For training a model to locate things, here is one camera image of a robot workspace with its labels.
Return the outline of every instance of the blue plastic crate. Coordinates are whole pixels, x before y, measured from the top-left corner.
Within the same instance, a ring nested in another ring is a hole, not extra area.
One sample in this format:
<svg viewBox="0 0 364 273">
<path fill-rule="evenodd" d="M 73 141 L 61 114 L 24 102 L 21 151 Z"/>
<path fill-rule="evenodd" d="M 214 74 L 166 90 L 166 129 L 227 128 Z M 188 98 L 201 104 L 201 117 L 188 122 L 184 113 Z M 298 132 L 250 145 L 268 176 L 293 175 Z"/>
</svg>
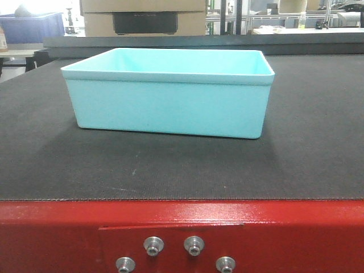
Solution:
<svg viewBox="0 0 364 273">
<path fill-rule="evenodd" d="M 49 13 L 37 17 L 0 15 L 8 44 L 42 43 L 45 37 L 64 36 L 62 13 Z"/>
<path fill-rule="evenodd" d="M 261 51 L 118 48 L 63 67 L 82 128 L 259 138 Z"/>
</svg>

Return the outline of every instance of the cardboard box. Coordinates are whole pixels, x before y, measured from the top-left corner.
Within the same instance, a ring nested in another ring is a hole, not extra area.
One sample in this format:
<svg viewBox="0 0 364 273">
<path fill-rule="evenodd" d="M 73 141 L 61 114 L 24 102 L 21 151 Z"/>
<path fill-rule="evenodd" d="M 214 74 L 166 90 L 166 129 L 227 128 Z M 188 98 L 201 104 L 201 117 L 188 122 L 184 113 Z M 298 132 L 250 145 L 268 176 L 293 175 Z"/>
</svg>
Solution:
<svg viewBox="0 0 364 273">
<path fill-rule="evenodd" d="M 280 0 L 278 3 L 279 14 L 301 13 L 306 11 L 307 0 Z"/>
<path fill-rule="evenodd" d="M 308 0 L 307 10 L 318 10 L 320 7 L 320 0 Z"/>
<path fill-rule="evenodd" d="M 205 0 L 82 0 L 84 13 L 205 11 Z"/>
<path fill-rule="evenodd" d="M 113 13 L 85 13 L 85 34 L 88 37 L 120 36 L 115 33 Z M 200 36 L 205 35 L 205 11 L 177 13 L 177 31 L 174 34 L 146 33 L 128 36 Z"/>
</svg>

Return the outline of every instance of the metal bolt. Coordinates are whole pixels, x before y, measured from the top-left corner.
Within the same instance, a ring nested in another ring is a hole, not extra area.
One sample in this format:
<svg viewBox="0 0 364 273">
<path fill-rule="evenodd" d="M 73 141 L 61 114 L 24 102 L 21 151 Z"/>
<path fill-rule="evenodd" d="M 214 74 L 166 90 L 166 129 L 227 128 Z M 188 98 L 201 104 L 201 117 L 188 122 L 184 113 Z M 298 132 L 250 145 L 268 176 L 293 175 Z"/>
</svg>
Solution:
<svg viewBox="0 0 364 273">
<path fill-rule="evenodd" d="M 216 261 L 216 269 L 221 273 L 233 273 L 235 260 L 231 257 L 221 257 Z"/>
<path fill-rule="evenodd" d="M 184 240 L 184 249 L 192 256 L 199 256 L 204 247 L 204 240 L 198 236 L 191 236 Z"/>
<path fill-rule="evenodd" d="M 129 257 L 122 257 L 117 259 L 116 267 L 119 273 L 129 273 L 135 269 L 135 262 Z"/>
<path fill-rule="evenodd" d="M 159 237 L 149 237 L 144 241 L 144 248 L 149 256 L 157 256 L 163 250 L 164 242 Z"/>
</svg>

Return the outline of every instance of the black conveyor belt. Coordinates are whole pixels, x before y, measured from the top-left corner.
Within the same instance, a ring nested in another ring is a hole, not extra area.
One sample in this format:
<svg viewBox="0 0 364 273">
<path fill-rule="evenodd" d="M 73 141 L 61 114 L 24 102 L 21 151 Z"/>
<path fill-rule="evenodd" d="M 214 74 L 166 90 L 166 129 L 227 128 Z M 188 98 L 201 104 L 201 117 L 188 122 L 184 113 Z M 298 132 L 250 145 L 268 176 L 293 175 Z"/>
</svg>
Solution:
<svg viewBox="0 0 364 273">
<path fill-rule="evenodd" d="M 267 59 L 258 140 L 80 129 L 74 60 L 0 84 L 0 200 L 364 198 L 364 55 Z"/>
</svg>

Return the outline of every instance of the light blue plastic bin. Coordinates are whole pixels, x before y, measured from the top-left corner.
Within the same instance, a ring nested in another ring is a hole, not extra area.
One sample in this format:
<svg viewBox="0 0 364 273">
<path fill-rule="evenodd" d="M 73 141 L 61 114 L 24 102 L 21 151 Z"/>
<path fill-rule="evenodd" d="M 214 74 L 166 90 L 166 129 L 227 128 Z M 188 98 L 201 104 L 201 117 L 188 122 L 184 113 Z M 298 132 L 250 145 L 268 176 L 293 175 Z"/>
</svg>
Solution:
<svg viewBox="0 0 364 273">
<path fill-rule="evenodd" d="M 274 79 L 250 50 L 117 48 L 61 70 L 82 128 L 253 139 Z"/>
</svg>

